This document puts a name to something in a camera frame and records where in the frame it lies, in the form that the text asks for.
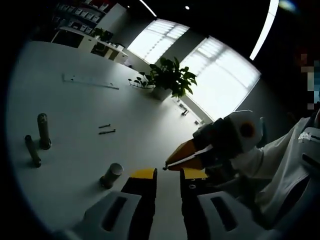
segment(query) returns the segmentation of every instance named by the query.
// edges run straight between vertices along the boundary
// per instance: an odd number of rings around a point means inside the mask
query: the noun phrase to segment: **screw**
[[[99,132],[99,135],[102,135],[102,134],[109,134],[109,133],[115,133],[116,130],[113,129],[112,131],[102,131],[102,132]]]
[[[103,126],[100,126],[100,127],[98,127],[99,129],[102,129],[102,128],[105,128],[105,127],[110,127],[111,125],[110,124],[108,124],[108,125],[103,125]]]

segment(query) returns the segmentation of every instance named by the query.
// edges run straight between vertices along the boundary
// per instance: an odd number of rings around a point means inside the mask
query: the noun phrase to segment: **yellow label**
[[[154,177],[154,168],[146,168],[146,169],[141,169],[133,174],[131,174],[130,178],[135,178],[135,179],[153,179]]]

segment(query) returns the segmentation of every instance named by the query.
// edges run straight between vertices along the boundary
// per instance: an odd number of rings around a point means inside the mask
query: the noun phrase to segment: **ceiling light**
[[[157,15],[154,13],[154,11],[151,10],[151,8],[142,0],[139,0],[149,11],[152,13],[153,16],[157,17]]]

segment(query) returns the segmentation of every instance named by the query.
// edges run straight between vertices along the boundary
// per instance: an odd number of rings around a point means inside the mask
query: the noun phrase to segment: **shelving unit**
[[[69,7],[74,7],[72,11],[68,11],[69,8],[67,9],[60,9],[60,6],[69,6]],[[83,1],[78,2],[76,4],[72,4],[70,2],[66,1],[61,1],[58,3],[56,6],[56,9],[54,11],[54,17],[52,18],[52,21],[56,25],[57,28],[59,27],[66,27],[69,26],[69,22],[72,21],[74,24],[79,25],[79,26],[86,26],[87,28],[94,29],[97,24],[100,22],[100,20],[106,15],[106,13],[110,10],[111,6],[108,6],[105,10],[100,10],[97,7],[85,3]],[[93,14],[94,16],[91,18],[93,19],[95,16],[99,17],[97,21],[93,21],[85,16],[81,16],[81,14],[76,14],[77,9],[82,9],[88,14]]]
[[[98,9],[98,8],[96,8],[96,7],[88,4],[88,3],[82,2],[81,5],[82,5],[84,8],[85,8],[85,7],[88,7],[89,9],[95,10],[95,11],[97,11],[97,12],[99,12],[99,13],[106,14],[106,12],[104,12],[104,11],[102,11],[102,10],[100,10],[100,9]]]

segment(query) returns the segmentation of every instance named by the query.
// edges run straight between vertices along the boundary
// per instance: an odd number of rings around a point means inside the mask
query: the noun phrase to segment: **box on shelf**
[[[62,10],[64,8],[63,4],[58,3],[58,5],[56,6],[58,10]]]
[[[85,33],[86,34],[90,34],[92,31],[92,28],[91,27],[87,27],[86,30],[85,30]]]
[[[77,15],[80,15],[82,13],[82,9],[81,8],[77,8],[77,10],[75,10],[74,12]]]
[[[74,21],[69,21],[69,23],[68,23],[68,27],[72,27],[72,24],[74,24],[75,22]]]
[[[80,27],[80,31],[84,31],[84,30],[86,30],[86,28],[87,28],[86,25],[82,25],[82,26]]]
[[[100,19],[100,17],[94,16],[93,19],[92,19],[92,21],[97,22],[99,19]]]
[[[75,7],[74,6],[70,6],[67,11],[68,11],[68,13],[71,13],[73,10],[75,10]]]
[[[62,7],[62,11],[67,11],[68,10],[68,8],[69,8],[69,5],[63,5],[63,7]]]
[[[86,15],[88,14],[88,12],[87,11],[82,11],[82,13],[81,13],[81,17],[86,17]]]
[[[104,11],[108,6],[109,6],[108,3],[103,3],[101,7],[99,7],[99,10]]]
[[[91,19],[93,18],[93,16],[94,16],[94,15],[89,12],[88,15],[87,15],[85,18],[91,20]]]
[[[55,16],[54,19],[53,19],[53,22],[54,22],[54,23],[57,23],[57,22],[59,22],[59,20],[60,20],[60,17]]]

